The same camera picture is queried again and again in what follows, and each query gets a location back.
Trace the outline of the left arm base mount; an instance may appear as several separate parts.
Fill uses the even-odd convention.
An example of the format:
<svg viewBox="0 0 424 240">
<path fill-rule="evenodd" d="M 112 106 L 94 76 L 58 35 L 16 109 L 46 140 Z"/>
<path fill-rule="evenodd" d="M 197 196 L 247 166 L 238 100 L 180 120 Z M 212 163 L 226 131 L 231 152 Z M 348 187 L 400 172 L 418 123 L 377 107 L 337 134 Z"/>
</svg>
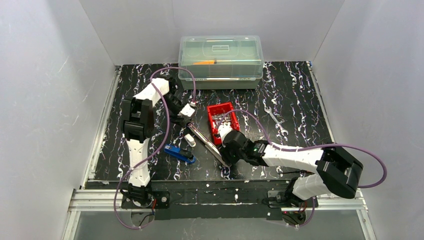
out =
<svg viewBox="0 0 424 240">
<path fill-rule="evenodd" d="M 170 207 L 170 193 L 168 191 L 146 191 L 143 195 L 128 193 L 120 190 L 122 209 L 168 209 Z"/>
</svg>

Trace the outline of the red plastic bin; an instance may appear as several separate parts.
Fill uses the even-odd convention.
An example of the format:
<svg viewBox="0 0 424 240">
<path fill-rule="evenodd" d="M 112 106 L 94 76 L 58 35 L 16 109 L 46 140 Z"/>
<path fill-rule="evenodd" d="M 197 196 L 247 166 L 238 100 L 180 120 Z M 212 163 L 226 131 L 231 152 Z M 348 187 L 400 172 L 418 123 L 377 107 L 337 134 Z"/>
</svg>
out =
<svg viewBox="0 0 424 240">
<path fill-rule="evenodd" d="M 218 135 L 218 127 L 217 124 L 221 122 L 220 126 L 229 126 L 233 130 L 240 130 L 240 124 L 235 113 L 229 113 L 225 115 L 227 112 L 233 110 L 233 104 L 231 102 L 225 102 L 215 105 L 208 105 L 207 116 L 210 126 L 210 133 L 212 137 L 212 142 L 218 146 L 222 143 L 221 138 Z"/>
</svg>

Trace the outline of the black silver stapler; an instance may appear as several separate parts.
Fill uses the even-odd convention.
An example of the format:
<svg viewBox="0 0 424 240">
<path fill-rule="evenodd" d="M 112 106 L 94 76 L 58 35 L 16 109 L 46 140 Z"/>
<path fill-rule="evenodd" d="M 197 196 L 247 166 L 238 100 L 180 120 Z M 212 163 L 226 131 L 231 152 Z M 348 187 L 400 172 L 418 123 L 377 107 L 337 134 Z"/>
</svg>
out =
<svg viewBox="0 0 424 240">
<path fill-rule="evenodd" d="M 187 126 L 191 130 L 191 132 L 204 144 L 206 149 L 210 153 L 212 153 L 216 160 L 218 160 L 226 168 L 230 167 L 230 165 L 225 163 L 225 161 L 223 160 L 218 148 L 205 135 L 203 135 L 203 133 L 199 129 L 197 129 L 193 123 L 190 122 L 187 124 Z"/>
</svg>

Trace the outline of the blue stapler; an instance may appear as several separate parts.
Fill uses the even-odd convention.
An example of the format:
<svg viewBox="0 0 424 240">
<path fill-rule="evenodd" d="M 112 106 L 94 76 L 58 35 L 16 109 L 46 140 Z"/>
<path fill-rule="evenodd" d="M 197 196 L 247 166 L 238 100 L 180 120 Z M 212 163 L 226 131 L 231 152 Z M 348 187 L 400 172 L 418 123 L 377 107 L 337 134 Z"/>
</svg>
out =
<svg viewBox="0 0 424 240">
<path fill-rule="evenodd" d="M 193 164 L 196 162 L 196 157 L 193 155 L 193 153 L 189 150 L 185 150 L 173 145 L 165 145 L 164 152 L 177 158 L 180 161 L 184 161 L 188 164 Z"/>
</svg>

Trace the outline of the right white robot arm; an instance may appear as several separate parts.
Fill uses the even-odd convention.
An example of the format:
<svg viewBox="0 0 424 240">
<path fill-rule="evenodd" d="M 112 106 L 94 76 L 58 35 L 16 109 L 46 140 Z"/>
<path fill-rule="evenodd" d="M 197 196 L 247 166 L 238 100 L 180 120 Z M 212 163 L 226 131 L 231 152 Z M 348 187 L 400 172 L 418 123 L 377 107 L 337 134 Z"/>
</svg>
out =
<svg viewBox="0 0 424 240">
<path fill-rule="evenodd" d="M 222 129 L 219 135 L 220 154 L 229 166 L 243 160 L 253 166 L 288 167 L 311 173 L 292 178 L 280 197 L 282 201 L 302 203 L 323 194 L 353 199 L 356 195 L 363 164 L 343 147 L 305 150 L 265 140 L 251 141 L 231 129 Z"/>
</svg>

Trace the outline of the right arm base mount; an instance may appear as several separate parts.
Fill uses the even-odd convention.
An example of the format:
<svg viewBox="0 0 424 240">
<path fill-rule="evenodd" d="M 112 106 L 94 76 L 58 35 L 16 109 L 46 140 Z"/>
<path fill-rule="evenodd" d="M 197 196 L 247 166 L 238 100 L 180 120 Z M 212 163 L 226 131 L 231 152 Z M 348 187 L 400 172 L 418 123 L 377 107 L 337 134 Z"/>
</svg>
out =
<svg viewBox="0 0 424 240">
<path fill-rule="evenodd" d="M 307 200 L 302 200 L 294 195 L 295 180 L 298 180 L 298 178 L 295 177 L 290 180 L 284 191 L 276 191 L 275 193 L 271 193 L 271 196 L 263 198 L 261 203 L 270 208 L 298 208 L 297 212 L 299 213 L 304 212 L 307 207 L 312 207 L 313 204 L 315 204 L 315 207 L 319 206 L 317 199 L 310 197 Z"/>
</svg>

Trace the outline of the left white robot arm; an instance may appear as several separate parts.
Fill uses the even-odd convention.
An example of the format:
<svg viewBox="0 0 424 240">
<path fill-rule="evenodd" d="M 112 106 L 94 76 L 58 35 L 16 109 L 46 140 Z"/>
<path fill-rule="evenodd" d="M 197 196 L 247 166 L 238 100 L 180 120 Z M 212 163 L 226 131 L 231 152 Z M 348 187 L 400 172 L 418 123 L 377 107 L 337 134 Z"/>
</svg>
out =
<svg viewBox="0 0 424 240">
<path fill-rule="evenodd" d="M 127 198 L 142 201 L 149 195 L 148 154 L 149 141 L 155 129 L 154 107 L 162 101 L 167 124 L 184 126 L 195 113 L 197 101 L 192 99 L 182 103 L 175 95 L 169 78 L 153 78 L 151 82 L 133 97 L 127 98 L 122 105 L 121 131 L 129 151 L 128 187 L 122 194 Z"/>
</svg>

